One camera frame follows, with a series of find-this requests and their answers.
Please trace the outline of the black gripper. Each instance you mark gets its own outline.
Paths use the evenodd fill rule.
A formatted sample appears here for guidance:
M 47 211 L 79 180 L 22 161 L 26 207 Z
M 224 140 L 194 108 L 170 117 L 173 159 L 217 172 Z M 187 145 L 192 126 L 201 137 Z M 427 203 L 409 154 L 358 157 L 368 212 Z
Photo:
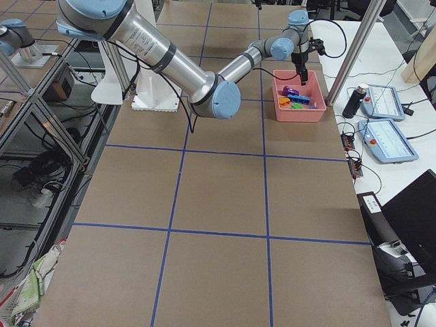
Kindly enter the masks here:
M 308 81 L 308 71 L 306 69 L 306 62 L 308 61 L 308 52 L 296 53 L 291 55 L 292 63 L 295 65 L 296 71 L 299 72 L 300 85 L 305 85 Z

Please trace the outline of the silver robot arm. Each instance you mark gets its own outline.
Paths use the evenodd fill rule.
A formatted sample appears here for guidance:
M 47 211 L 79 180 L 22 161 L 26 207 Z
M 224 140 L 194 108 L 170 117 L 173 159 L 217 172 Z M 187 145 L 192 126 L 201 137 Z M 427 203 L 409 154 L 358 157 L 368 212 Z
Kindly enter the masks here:
M 188 96 L 192 111 L 204 118 L 230 119 L 241 103 L 238 81 L 265 58 L 290 58 L 306 82 L 309 16 L 294 10 L 278 36 L 252 42 L 219 72 L 205 72 L 137 10 L 134 1 L 58 1 L 60 33 L 84 40 L 118 41 Z

